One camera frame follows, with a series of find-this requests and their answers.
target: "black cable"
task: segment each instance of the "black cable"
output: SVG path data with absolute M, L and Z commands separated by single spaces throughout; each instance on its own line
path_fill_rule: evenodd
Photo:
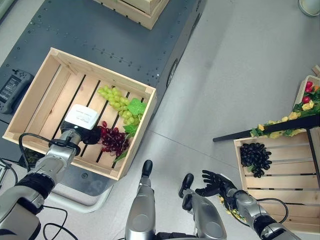
M 29 164 L 28 164 L 28 159 L 27 159 L 27 155 L 26 155 L 26 152 L 25 152 L 25 149 L 24 149 L 24 146 L 23 146 L 23 137 L 24 136 L 32 136 L 32 137 L 35 137 L 35 138 L 38 138 L 38 139 L 41 139 L 43 141 L 46 141 L 48 142 L 49 144 L 52 144 L 52 145 L 56 145 L 56 146 L 59 146 L 59 147 L 68 147 L 68 143 L 70 142 L 71 140 L 71 137 L 68 136 L 64 143 L 60 143 L 60 142 L 56 142 L 56 141 L 52 141 L 52 140 L 49 140 L 48 138 L 45 138 L 43 136 L 40 136 L 38 134 L 34 134 L 34 133 L 30 133 L 30 132 L 25 132 L 25 133 L 22 133 L 20 136 L 19 136 L 19 148 L 20 148 L 20 151 L 21 151 L 21 154 L 22 154 L 22 158 L 23 158 L 23 161 L 24 161 L 24 164 L 26 166 L 26 169 L 27 171 L 29 172 L 30 171 L 30 167 L 29 167 Z
M 60 225 L 58 225 L 58 224 L 52 223 L 52 222 L 47 223 L 46 225 L 44 225 L 43 229 L 45 229 L 47 226 L 50 226 L 50 225 L 51 225 L 51 226 L 56 226 L 56 227 L 60 228 L 60 230 L 64 230 L 64 231 L 67 232 L 71 237 L 73 237 L 73 239 L 79 240 L 79 239 L 78 239 L 72 232 L 70 232 L 68 229 L 66 229 L 65 227 L 60 226 Z
M 22 158 L 23 158 L 24 164 L 26 166 L 26 170 L 29 172 L 30 171 L 30 167 L 29 167 L 29 164 L 28 164 L 28 159 L 27 159 L 27 155 L 26 155 L 24 146 L 22 144 L 22 140 L 23 140 L 24 136 L 32 136 L 32 137 L 44 140 L 44 141 L 46 141 L 48 143 L 50 143 L 51 140 L 49 140 L 49 139 L 47 139 L 47 138 L 45 138 L 43 136 L 39 136 L 38 134 L 34 134 L 34 133 L 30 133 L 30 132 L 22 133 L 19 136 L 19 141 L 18 141 L 19 142 L 19 148 L 20 148 L 20 151 L 21 151 L 21 154 L 22 154 Z
M 248 224 L 244 223 L 243 221 L 240 221 L 240 219 L 238 219 L 232 211 L 230 211 L 231 215 L 241 224 L 245 225 L 246 227 L 250 227 Z
M 18 175 L 17 175 L 16 171 L 12 168 L 12 166 L 10 166 L 8 163 L 6 163 L 2 157 L 0 157 L 0 162 L 3 163 L 7 168 L 9 168 L 12 171 L 12 173 L 14 175 L 14 185 L 16 185 L 18 183 Z
M 56 210 L 60 210 L 60 211 L 63 211 L 65 213 L 65 217 L 64 217 L 64 220 L 63 220 L 63 223 L 61 225 L 61 227 L 63 227 L 67 221 L 67 217 L 68 217 L 68 212 L 67 210 L 63 209 L 63 208 L 59 208 L 59 207 L 53 207 L 53 206 L 46 206 L 46 205 L 43 205 L 44 208 L 48 208 L 48 209 L 56 209 Z M 62 230 L 62 228 L 60 228 L 58 230 L 58 232 L 53 236 L 53 238 L 51 240 L 54 240 L 57 235 L 60 233 L 60 231 Z M 47 240 L 47 236 L 46 236 L 46 226 L 43 227 L 43 230 L 42 230 L 42 233 L 43 233 L 43 236 L 44 238 Z
M 281 221 L 279 221 L 279 223 L 282 224 L 285 220 L 287 220 L 288 215 L 289 215 L 289 209 L 288 209 L 287 205 L 283 201 L 281 201 L 280 199 L 272 198 L 272 197 L 257 199 L 257 202 L 268 201 L 268 200 L 277 201 L 277 202 L 281 203 L 284 206 L 285 215 L 284 215 L 283 219 Z

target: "black metal bar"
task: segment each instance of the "black metal bar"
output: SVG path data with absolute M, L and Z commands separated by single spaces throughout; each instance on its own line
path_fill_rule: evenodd
M 317 162 L 317 161 L 320 161 L 320 159 L 317 159 L 317 157 L 316 157 L 315 146 L 312 141 L 310 129 L 306 130 L 306 134 L 308 135 L 311 154 L 312 154 L 312 158 L 313 158 L 313 162 L 314 162 L 315 174 L 316 174 L 316 178 L 318 180 L 318 186 L 320 187 L 320 172 L 319 172 L 319 167 L 318 167 L 318 162 Z
M 289 130 L 289 129 L 311 129 L 314 127 L 320 126 L 320 115 L 311 115 L 306 117 L 300 117 L 294 120 L 289 120 L 281 123 L 276 123 L 270 126 L 264 127 L 264 133 L 272 133 L 272 132 L 278 132 L 283 130 Z M 220 137 L 215 137 L 212 140 L 214 142 L 218 141 L 225 141 L 225 140 L 233 140 L 233 139 L 240 139 L 240 138 L 249 138 L 251 130 L 247 131 L 241 131 L 229 135 L 224 135 Z

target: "white cup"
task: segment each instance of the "white cup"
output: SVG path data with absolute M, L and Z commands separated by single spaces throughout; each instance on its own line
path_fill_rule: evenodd
M 299 0 L 301 11 L 308 16 L 317 16 L 320 13 L 320 0 Z

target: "black device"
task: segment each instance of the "black device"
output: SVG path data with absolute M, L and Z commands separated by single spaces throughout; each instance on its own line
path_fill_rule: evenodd
M 12 69 L 13 74 L 0 90 L 0 113 L 12 113 L 15 103 L 22 90 L 34 79 L 34 76 L 21 69 Z

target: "gray floor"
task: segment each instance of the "gray floor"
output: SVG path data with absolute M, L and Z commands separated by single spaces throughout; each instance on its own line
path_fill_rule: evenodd
M 0 25 L 0 63 L 41 2 L 18 1 Z M 319 29 L 319 18 L 302 14 L 296 0 L 209 0 L 128 175 L 99 211 L 70 210 L 66 227 L 79 239 L 123 237 L 141 166 L 151 159 L 157 232 L 192 233 L 192 217 L 181 209 L 177 195 L 183 176 L 194 173 L 194 187 L 201 187 L 201 170 L 209 169 L 240 187 L 233 141 L 213 144 L 212 137 L 290 113 L 299 83 L 320 64 Z M 211 199 L 229 240 L 258 239 L 232 219 L 216 197 Z M 60 223 L 63 216 L 44 210 L 39 217 L 44 225 Z M 299 235 L 319 240 L 318 235 Z M 62 233 L 57 239 L 69 238 Z

